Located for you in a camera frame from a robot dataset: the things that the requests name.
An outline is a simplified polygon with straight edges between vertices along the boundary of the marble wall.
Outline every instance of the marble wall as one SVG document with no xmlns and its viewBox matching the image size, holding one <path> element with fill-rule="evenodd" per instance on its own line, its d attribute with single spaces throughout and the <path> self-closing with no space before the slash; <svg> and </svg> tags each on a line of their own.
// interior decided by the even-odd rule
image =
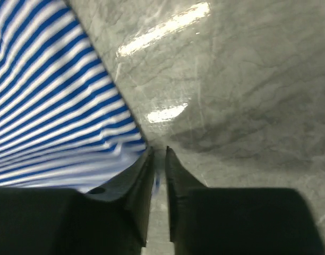
<svg viewBox="0 0 325 255">
<path fill-rule="evenodd" d="M 325 238 L 325 0 L 69 0 L 163 169 L 299 189 Z M 173 254 L 166 186 L 144 254 Z"/>
</svg>

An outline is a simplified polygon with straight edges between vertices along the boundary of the striped shirt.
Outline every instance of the striped shirt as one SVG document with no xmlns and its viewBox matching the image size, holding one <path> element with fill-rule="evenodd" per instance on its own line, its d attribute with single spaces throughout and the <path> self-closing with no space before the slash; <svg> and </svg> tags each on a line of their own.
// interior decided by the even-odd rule
<svg viewBox="0 0 325 255">
<path fill-rule="evenodd" d="M 0 0 L 0 186 L 87 192 L 145 142 L 62 0 Z"/>
</svg>

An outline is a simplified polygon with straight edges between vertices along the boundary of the gray marble floor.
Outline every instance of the gray marble floor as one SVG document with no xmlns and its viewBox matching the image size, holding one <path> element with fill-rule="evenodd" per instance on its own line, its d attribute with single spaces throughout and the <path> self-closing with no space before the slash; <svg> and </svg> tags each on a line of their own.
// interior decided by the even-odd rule
<svg viewBox="0 0 325 255">
<path fill-rule="evenodd" d="M 209 186 L 286 186 L 325 238 L 325 0 L 69 0 L 150 142 Z M 173 254 L 166 187 L 144 254 Z"/>
</svg>

